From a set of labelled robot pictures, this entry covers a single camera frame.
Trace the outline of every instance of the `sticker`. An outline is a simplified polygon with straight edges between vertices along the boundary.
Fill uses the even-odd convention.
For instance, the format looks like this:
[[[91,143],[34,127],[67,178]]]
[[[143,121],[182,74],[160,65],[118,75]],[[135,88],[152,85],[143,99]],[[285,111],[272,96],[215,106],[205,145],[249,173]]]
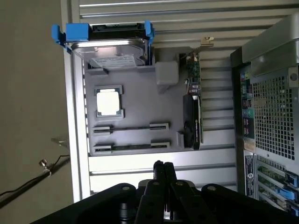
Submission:
[[[135,58],[132,55],[122,55],[106,58],[92,58],[98,66],[104,69],[127,69],[135,68]]]
[[[247,140],[244,140],[244,149],[252,153],[256,153],[256,145],[254,142],[249,142]]]
[[[245,156],[246,196],[255,198],[254,159],[252,155]]]

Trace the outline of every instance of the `blue plastic bracket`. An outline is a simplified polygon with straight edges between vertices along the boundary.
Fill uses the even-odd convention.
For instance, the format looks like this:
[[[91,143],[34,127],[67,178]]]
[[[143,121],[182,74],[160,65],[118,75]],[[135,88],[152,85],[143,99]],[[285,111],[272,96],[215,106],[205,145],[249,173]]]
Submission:
[[[88,23],[67,23],[65,27],[67,42],[86,42],[89,41]]]
[[[65,45],[66,34],[60,32],[60,26],[57,24],[52,25],[52,39],[55,43],[65,48],[67,53],[71,54],[71,49]]]
[[[151,24],[149,20],[146,20],[144,22],[144,27],[145,35],[149,37],[149,45],[151,45],[154,41],[155,29],[153,28],[153,24]]]

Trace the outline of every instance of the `metal grille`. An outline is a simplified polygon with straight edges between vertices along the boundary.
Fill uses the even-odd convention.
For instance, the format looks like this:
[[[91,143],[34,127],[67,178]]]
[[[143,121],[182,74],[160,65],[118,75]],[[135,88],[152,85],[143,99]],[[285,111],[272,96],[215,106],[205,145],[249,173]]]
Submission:
[[[263,157],[261,157],[261,156],[257,156],[257,160],[259,160],[259,161],[261,161],[261,162],[264,162],[264,163],[266,163],[266,164],[268,164],[268,165],[270,165],[270,166],[273,166],[273,167],[275,167],[275,168],[277,168],[277,169],[280,169],[280,170],[282,170],[282,171],[285,171],[285,166],[283,166],[283,165],[281,165],[281,164],[279,164],[279,163],[277,163],[277,162],[273,162],[273,161],[271,161],[271,160],[268,160],[268,159],[266,159],[266,158],[263,158]]]
[[[256,146],[295,160],[292,90],[284,77],[253,84]]]

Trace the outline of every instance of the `metal rack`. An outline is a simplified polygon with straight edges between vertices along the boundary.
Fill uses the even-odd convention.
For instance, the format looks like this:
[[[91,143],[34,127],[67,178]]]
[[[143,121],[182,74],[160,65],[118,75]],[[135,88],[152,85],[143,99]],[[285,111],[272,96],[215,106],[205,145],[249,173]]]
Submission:
[[[152,164],[158,159],[173,162],[178,178],[191,180],[199,188],[213,182],[237,190],[229,54],[281,18],[296,12],[299,4],[296,0],[169,3],[119,1],[111,5],[96,0],[61,1],[63,30],[68,22],[132,24],[151,20],[157,30],[153,46],[163,55],[161,60],[167,59],[168,48],[195,48],[203,37],[215,38],[214,47],[200,53],[204,144],[199,151],[173,148],[155,153],[91,156],[85,112],[89,106],[85,98],[89,83],[84,78],[90,74],[81,58],[64,53],[75,202],[122,180],[136,184],[151,178]]]
[[[296,216],[298,24],[299,13],[290,15],[231,54],[237,163],[245,161],[238,180],[246,195]]]

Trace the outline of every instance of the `screw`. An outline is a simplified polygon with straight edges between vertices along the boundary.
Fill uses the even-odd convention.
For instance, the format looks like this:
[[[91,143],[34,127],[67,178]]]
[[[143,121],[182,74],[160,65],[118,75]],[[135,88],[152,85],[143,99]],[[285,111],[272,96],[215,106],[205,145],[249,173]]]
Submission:
[[[183,183],[183,182],[181,182],[181,181],[178,181],[178,182],[176,182],[176,185],[178,185],[178,186],[183,186],[183,185],[184,185],[184,183]]]
[[[44,168],[46,168],[47,167],[47,165],[48,165],[48,162],[47,162],[47,160],[46,159],[42,159],[42,160],[40,160],[39,161],[39,163],[38,163],[41,167],[44,167]]]
[[[290,78],[292,81],[296,81],[298,79],[298,75],[296,73],[292,73]]]
[[[214,186],[208,186],[207,188],[208,188],[208,190],[216,190],[216,187],[214,187]]]

